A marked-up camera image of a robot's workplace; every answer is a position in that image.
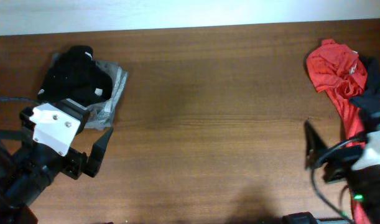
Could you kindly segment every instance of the green led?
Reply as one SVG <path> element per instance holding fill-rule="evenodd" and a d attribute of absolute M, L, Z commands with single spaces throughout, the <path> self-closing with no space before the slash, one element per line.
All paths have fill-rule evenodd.
<path fill-rule="evenodd" d="M 363 196 L 362 195 L 355 195 L 354 196 L 354 200 L 363 200 Z"/>

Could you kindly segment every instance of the crumpled red cloth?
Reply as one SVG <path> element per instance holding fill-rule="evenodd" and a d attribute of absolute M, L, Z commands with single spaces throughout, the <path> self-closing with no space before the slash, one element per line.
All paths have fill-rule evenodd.
<path fill-rule="evenodd" d="M 351 97 L 363 94 L 368 77 L 357 52 L 345 44 L 327 39 L 308 56 L 306 63 L 315 89 L 319 93 L 325 91 L 335 105 L 345 127 L 346 138 L 363 131 L 359 108 L 349 103 Z M 359 203 L 352 201 L 352 207 L 357 224 L 370 224 Z"/>

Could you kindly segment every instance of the black garment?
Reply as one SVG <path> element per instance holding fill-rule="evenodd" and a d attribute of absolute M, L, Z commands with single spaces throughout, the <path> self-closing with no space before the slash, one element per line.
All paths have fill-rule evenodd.
<path fill-rule="evenodd" d="M 56 102 L 71 98 L 83 106 L 104 102 L 111 98 L 113 81 L 93 61 L 89 46 L 73 46 L 61 54 L 48 70 L 38 99 Z"/>
<path fill-rule="evenodd" d="M 350 98 L 350 103 L 361 108 L 365 113 L 380 112 L 380 68 L 375 58 L 367 58 L 362 55 L 359 59 L 368 71 L 365 91 L 360 96 Z"/>

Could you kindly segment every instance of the wooden table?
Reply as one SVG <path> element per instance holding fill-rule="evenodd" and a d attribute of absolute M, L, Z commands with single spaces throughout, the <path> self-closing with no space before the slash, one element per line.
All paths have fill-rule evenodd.
<path fill-rule="evenodd" d="M 40 223 L 335 216 L 304 170 L 306 119 L 329 145 L 340 140 L 335 108 L 305 71 L 323 38 L 380 62 L 380 20 L 0 37 L 0 96 L 35 98 L 51 55 L 75 44 L 129 72 L 99 174 L 59 175 L 31 209 Z M 25 105 L 1 103 L 0 128 L 19 129 Z M 89 152 L 99 136 L 85 130 L 73 147 Z M 319 183 L 337 203 L 343 184 Z"/>

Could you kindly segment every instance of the pile of clothes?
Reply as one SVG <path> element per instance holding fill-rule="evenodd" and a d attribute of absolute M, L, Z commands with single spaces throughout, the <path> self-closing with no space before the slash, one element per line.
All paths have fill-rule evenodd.
<path fill-rule="evenodd" d="M 104 129 L 113 122 L 127 72 L 115 62 L 93 60 L 93 49 L 76 45 L 54 54 L 38 99 L 54 103 L 71 99 L 90 110 L 85 128 Z"/>
<path fill-rule="evenodd" d="M 380 69 L 375 58 L 358 55 L 347 45 L 327 39 L 308 56 L 307 69 L 315 89 L 325 91 L 335 105 L 347 139 L 364 131 L 360 110 L 380 112 Z M 356 223 L 370 223 L 355 201 L 353 217 Z"/>

